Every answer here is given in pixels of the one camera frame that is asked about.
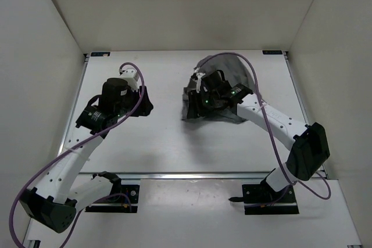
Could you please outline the grey pleated skirt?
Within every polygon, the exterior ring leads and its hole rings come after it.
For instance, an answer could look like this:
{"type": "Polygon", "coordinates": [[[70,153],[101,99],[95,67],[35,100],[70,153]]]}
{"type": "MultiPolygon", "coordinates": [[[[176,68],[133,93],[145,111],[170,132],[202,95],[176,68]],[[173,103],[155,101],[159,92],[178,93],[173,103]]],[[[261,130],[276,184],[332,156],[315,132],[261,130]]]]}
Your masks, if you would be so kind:
{"type": "Polygon", "coordinates": [[[232,89],[228,94],[234,106],[232,108],[227,108],[224,110],[203,112],[202,117],[196,119],[187,119],[188,110],[188,92],[194,91],[196,89],[196,81],[194,78],[194,72],[189,78],[189,82],[186,87],[183,88],[183,107],[181,111],[182,121],[187,122],[197,122],[201,120],[206,121],[222,121],[234,124],[240,124],[246,122],[246,120],[237,115],[237,102],[243,98],[243,94],[239,90],[243,90],[243,93],[255,93],[256,90],[251,88],[253,85],[253,78],[244,66],[243,62],[238,56],[233,54],[221,54],[217,56],[207,56],[200,60],[198,64],[194,67],[199,67],[201,71],[205,73],[210,73],[215,70],[222,70],[224,72],[225,78],[228,80],[232,89]]]}

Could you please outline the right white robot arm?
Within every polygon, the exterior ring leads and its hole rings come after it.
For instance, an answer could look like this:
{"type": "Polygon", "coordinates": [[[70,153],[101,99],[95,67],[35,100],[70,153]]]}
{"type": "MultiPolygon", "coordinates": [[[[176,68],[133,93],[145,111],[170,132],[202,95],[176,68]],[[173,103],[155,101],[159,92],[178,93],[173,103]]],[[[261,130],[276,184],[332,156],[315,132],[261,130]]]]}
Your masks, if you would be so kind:
{"type": "Polygon", "coordinates": [[[260,100],[246,85],[231,86],[221,70],[194,73],[185,93],[188,120],[232,110],[234,115],[267,131],[272,142],[280,141],[289,150],[286,162],[279,163],[261,183],[261,197],[268,202],[280,197],[286,187],[308,181],[330,156],[321,124],[309,125],[292,119],[260,100]]]}

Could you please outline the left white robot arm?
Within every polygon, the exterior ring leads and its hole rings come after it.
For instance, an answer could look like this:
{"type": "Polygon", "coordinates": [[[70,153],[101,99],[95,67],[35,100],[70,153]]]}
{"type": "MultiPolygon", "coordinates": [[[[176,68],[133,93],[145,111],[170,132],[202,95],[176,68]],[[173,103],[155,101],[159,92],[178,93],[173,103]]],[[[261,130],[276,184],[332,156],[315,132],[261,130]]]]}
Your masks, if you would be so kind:
{"type": "Polygon", "coordinates": [[[95,174],[85,184],[72,185],[93,151],[110,130],[127,116],[148,116],[153,109],[146,86],[139,77],[108,78],[99,95],[92,97],[76,120],[73,144],[42,172],[42,178],[31,189],[20,194],[19,202],[34,220],[56,233],[62,233],[77,213],[107,198],[121,195],[121,179],[114,173],[95,174]]]}

